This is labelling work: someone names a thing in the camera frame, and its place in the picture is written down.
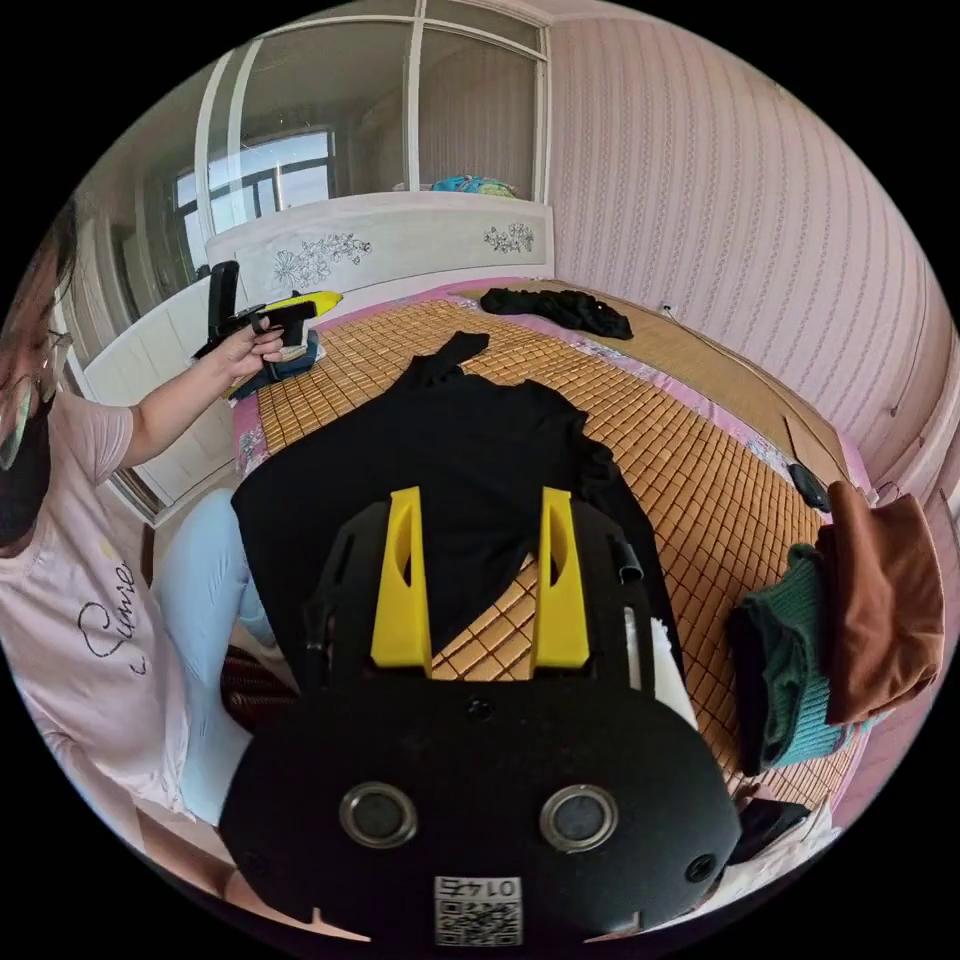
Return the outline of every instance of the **face mask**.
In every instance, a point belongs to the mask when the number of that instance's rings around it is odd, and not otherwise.
[[[0,547],[25,536],[40,513],[50,486],[50,431],[53,398],[41,404],[23,429],[20,449],[9,470],[0,470]]]

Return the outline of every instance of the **label sticker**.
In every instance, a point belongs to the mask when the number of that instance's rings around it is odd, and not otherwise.
[[[436,942],[441,947],[518,947],[523,943],[519,877],[435,877]]]

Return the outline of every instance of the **white headboard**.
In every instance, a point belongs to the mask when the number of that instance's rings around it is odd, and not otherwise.
[[[342,197],[218,234],[207,257],[240,264],[238,307],[294,289],[345,294],[451,271],[546,278],[553,276],[553,211],[526,200],[439,191]]]

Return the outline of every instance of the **flower drawing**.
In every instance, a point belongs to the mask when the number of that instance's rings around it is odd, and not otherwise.
[[[484,243],[489,243],[497,253],[520,253],[533,249],[533,230],[522,223],[511,223],[506,230],[491,227],[483,236]]]
[[[331,264],[349,260],[354,266],[373,250],[366,240],[352,233],[328,233],[319,240],[303,240],[300,252],[281,250],[273,262],[273,278],[278,286],[306,287],[323,283],[332,271]]]

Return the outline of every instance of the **black object on bed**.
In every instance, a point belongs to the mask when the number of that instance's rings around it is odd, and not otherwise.
[[[802,463],[791,463],[787,468],[797,492],[808,507],[815,507],[823,513],[830,512],[830,498],[823,484]]]
[[[270,457],[234,495],[254,582],[298,682],[303,606],[337,532],[365,507],[413,486],[420,487],[434,652],[495,603],[527,554],[536,554],[543,488],[556,487],[623,530],[683,676],[653,525],[613,455],[583,435],[587,415],[555,390],[465,375],[459,364],[488,341],[458,333],[432,356],[415,357],[386,392]]]
[[[534,313],[546,317],[567,330],[584,330],[598,337],[633,339],[630,322],[609,304],[582,290],[505,290],[493,287],[480,298],[487,313]]]

